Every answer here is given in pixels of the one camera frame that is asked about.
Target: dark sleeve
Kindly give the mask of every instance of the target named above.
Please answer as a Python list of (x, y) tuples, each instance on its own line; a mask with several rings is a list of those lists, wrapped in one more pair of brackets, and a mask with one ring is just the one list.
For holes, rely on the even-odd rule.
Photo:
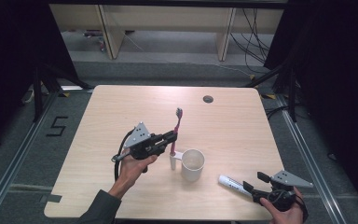
[(116, 216), (121, 200), (100, 190), (89, 210), (76, 223), (110, 224)]

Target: white cup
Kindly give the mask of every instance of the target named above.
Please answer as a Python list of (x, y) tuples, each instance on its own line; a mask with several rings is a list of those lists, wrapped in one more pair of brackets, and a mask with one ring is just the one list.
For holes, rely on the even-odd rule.
[(202, 168), (205, 164), (205, 157), (201, 151), (194, 148), (188, 149), (184, 153), (175, 151), (174, 156), (170, 156), (171, 169), (175, 170), (176, 160), (182, 161), (182, 177), (188, 181), (196, 181), (200, 178)]

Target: cable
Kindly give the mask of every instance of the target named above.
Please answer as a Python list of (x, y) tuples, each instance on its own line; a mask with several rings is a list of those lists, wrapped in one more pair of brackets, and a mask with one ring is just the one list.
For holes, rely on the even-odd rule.
[[(123, 138), (123, 141), (121, 141), (121, 144), (120, 144), (120, 148), (118, 149), (118, 155), (121, 154), (121, 149), (123, 148), (124, 146), (124, 142), (126, 141), (126, 139), (132, 134), (133, 132), (133, 129), (131, 131), (129, 131), (126, 136)], [(119, 165), (120, 165), (120, 161), (116, 161), (115, 162), (115, 181), (118, 179), (118, 168), (119, 168)]]
[(286, 190), (283, 190), (283, 189), (276, 189), (276, 190), (273, 190), (272, 192), (270, 192), (267, 196), (267, 200), (269, 200), (271, 203), (276, 203), (277, 201), (279, 201), (282, 197), (283, 197), (283, 194), (287, 193)]
[(257, 43), (258, 43), (258, 47), (260, 49), (260, 52), (261, 54), (263, 55), (263, 58), (266, 59), (267, 58), (267, 54), (266, 52), (263, 50), (261, 44), (264, 45), (264, 43), (258, 38), (258, 32), (257, 32), (257, 8), (254, 8), (254, 15), (255, 15), (255, 18), (254, 18), (254, 33), (255, 33), (255, 39), (257, 40)]
[(262, 58), (258, 57), (256, 54), (254, 54), (253, 52), (251, 52), (250, 50), (248, 50), (246, 47), (244, 47), (244, 46), (234, 37), (233, 34), (230, 34), (230, 35), (231, 35), (232, 39), (234, 40), (234, 42), (237, 44), (237, 46), (238, 46), (241, 50), (245, 51), (245, 53), (247, 53), (247, 54), (250, 54), (253, 58), (255, 58), (256, 60), (260, 61), (261, 63), (264, 63), (264, 62), (265, 62)]
[(247, 75), (248, 77), (250, 77), (251, 75), (249, 73), (246, 73), (238, 68), (229, 68), (229, 67), (225, 67), (225, 66), (222, 66), (220, 64), (213, 64), (214, 66), (217, 66), (217, 67), (221, 67), (221, 68), (224, 68), (224, 69), (227, 69), (227, 70), (233, 70), (233, 71), (238, 71), (238, 72), (241, 72), (241, 73), (244, 73), (245, 75)]
[[(250, 42), (250, 40), (248, 40), (244, 35), (243, 35), (243, 33), (241, 33), (241, 36), (246, 40), (246, 42)], [(254, 43), (252, 43), (251, 42), (251, 45), (253, 45), (253, 46), (255, 46), (255, 47), (260, 47), (259, 45), (256, 45), (256, 44), (254, 44)], [(269, 48), (268, 47), (261, 47), (263, 50), (269, 50)]]
[[(249, 19), (248, 19), (248, 16), (246, 15), (246, 12), (245, 12), (244, 9), (242, 9), (242, 12), (243, 12), (243, 15), (245, 16), (245, 19), (247, 20), (247, 22), (248, 22), (248, 24), (249, 24), (249, 27), (250, 27), (250, 29), (251, 29), (251, 35), (250, 35), (250, 37), (249, 37), (248, 44), (246, 45), (246, 52), (249, 52), (249, 45), (250, 45), (250, 43), (252, 42), (252, 37), (253, 37), (253, 36), (255, 36), (255, 38), (256, 38), (256, 40), (257, 40), (257, 43), (258, 43), (258, 45), (259, 45), (258, 47), (259, 47), (259, 48), (261, 47), (261, 46), (260, 46), (260, 42), (259, 42), (259, 38), (258, 38), (258, 36), (257, 36), (256, 33), (255, 33), (255, 25), (256, 25), (255, 19), (256, 19), (256, 14), (255, 14), (255, 18), (254, 18), (254, 25), (252, 26), (252, 24), (250, 23), (250, 21), (249, 21)], [(262, 52), (262, 56), (263, 56), (263, 58), (264, 58), (264, 54), (263, 54), (264, 51), (263, 51), (262, 49), (260, 49), (260, 51)], [(253, 70), (252, 68), (249, 67), (249, 64), (248, 64), (248, 62), (247, 62), (247, 53), (245, 53), (245, 64), (246, 64), (246, 66), (248, 67), (248, 69), (251, 70), (252, 72), (265, 74), (265, 73), (263, 73), (263, 72), (255, 71), (255, 70)]]
[(305, 202), (304, 200), (299, 197), (298, 195), (296, 195), (296, 198), (299, 199), (300, 201), (298, 200), (295, 200), (295, 203), (298, 204), (298, 206), (300, 206), (301, 210), (303, 211), (303, 223), (305, 223), (305, 221), (307, 220), (308, 216), (309, 216), (309, 213), (308, 213), (308, 209), (307, 209), (307, 206), (305, 205)]
[(280, 106), (278, 108), (274, 108), (274, 109), (266, 109), (266, 115), (267, 115), (267, 119), (270, 119), (272, 117), (272, 115), (274, 115), (276, 112), (281, 111), (281, 110), (286, 110), (289, 108), (289, 105), (283, 105)]

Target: white marker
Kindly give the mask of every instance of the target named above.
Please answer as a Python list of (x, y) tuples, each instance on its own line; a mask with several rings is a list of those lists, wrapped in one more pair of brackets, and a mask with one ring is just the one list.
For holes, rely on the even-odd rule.
[(230, 177), (228, 176), (225, 176), (225, 175), (220, 175), (219, 176), (219, 183), (224, 185), (224, 186), (227, 186), (231, 189), (234, 189), (240, 193), (243, 193), (243, 194), (246, 194), (247, 196), (250, 196), (252, 197), (252, 194), (249, 193), (248, 191), (246, 191), (244, 188), (243, 188), (243, 185), (238, 183), (237, 181), (231, 179)]

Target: human hand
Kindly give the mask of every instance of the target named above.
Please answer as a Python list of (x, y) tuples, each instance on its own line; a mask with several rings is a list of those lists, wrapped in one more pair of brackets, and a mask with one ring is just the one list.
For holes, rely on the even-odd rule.
[[(302, 194), (295, 187), (296, 195), (302, 200)], [(297, 203), (293, 203), (292, 207), (281, 212), (274, 207), (274, 205), (267, 199), (261, 198), (261, 204), (271, 213), (272, 220), (269, 224), (301, 224), (303, 223), (303, 211)]]
[(141, 175), (147, 165), (155, 162), (158, 156), (153, 155), (144, 160), (136, 160), (131, 155), (126, 156), (121, 162), (120, 175), (109, 194), (121, 199), (124, 194), (135, 184), (135, 181)]

